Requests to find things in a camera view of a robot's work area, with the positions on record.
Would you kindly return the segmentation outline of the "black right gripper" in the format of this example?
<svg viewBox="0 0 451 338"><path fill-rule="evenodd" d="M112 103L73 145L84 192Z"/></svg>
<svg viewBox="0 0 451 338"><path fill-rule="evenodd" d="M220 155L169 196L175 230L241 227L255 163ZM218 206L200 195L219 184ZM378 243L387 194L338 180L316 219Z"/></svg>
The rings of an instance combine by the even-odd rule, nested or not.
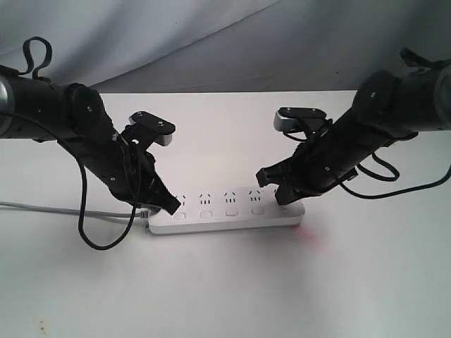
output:
<svg viewBox="0 0 451 338"><path fill-rule="evenodd" d="M256 173L260 187L276 184L278 205L321 196L358 176L359 130L316 132L281 164Z"/></svg>

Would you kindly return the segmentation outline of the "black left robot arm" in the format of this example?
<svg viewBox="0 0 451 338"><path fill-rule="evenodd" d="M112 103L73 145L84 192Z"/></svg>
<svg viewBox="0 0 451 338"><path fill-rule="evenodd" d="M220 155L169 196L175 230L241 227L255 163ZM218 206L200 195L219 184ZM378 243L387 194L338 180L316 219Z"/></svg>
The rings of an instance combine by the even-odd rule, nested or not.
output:
<svg viewBox="0 0 451 338"><path fill-rule="evenodd" d="M118 200L174 214L180 202L156 173L148 148L169 145L175 125L146 111L129 121L118 132L92 88L32 80L1 67L1 138L55 140Z"/></svg>

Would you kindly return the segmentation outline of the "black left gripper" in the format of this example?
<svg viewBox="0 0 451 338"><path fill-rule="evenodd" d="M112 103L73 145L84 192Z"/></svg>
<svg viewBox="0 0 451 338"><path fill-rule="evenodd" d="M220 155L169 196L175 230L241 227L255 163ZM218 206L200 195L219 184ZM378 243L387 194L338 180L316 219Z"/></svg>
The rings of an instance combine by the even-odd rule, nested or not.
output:
<svg viewBox="0 0 451 338"><path fill-rule="evenodd" d="M147 149L157 140L149 130L112 130L102 141L108 188L120 201L136 207L160 208L174 215L181 203L156 172L155 157Z"/></svg>

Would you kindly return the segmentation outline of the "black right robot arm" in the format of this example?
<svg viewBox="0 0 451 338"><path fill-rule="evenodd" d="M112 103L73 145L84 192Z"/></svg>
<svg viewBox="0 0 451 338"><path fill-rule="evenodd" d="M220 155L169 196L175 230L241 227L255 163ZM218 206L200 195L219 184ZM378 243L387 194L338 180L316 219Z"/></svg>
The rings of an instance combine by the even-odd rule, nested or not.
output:
<svg viewBox="0 0 451 338"><path fill-rule="evenodd" d="M291 157L256 173L260 187L277 185L279 205L321 196L359 173L394 182L399 172L377 157L377 150L421 132L450 129L450 60L430 61L408 48L400 57L413 72L402 77L387 70L375 72L337 120L318 108L276 111L277 131L286 137L305 135Z"/></svg>

